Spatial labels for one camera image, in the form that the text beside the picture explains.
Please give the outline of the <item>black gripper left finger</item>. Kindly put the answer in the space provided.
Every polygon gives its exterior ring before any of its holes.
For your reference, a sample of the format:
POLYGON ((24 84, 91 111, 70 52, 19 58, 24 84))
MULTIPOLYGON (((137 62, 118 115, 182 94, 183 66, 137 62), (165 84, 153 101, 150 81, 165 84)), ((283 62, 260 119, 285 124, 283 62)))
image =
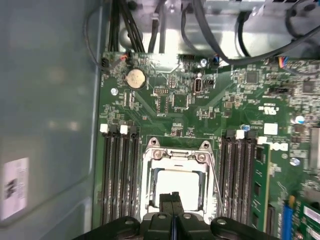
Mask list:
POLYGON ((76 240, 174 240, 174 194, 160 195, 159 212, 144 215, 142 221, 123 216, 103 224, 76 240))

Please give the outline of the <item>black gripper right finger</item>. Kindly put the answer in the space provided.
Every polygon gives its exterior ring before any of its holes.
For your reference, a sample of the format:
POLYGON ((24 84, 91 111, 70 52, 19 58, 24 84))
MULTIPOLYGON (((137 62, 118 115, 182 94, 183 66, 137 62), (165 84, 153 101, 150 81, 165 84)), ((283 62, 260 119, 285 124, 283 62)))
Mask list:
POLYGON ((276 237, 227 217, 207 224, 197 213, 185 212, 178 192, 172 193, 173 230, 178 240, 275 240, 276 237))

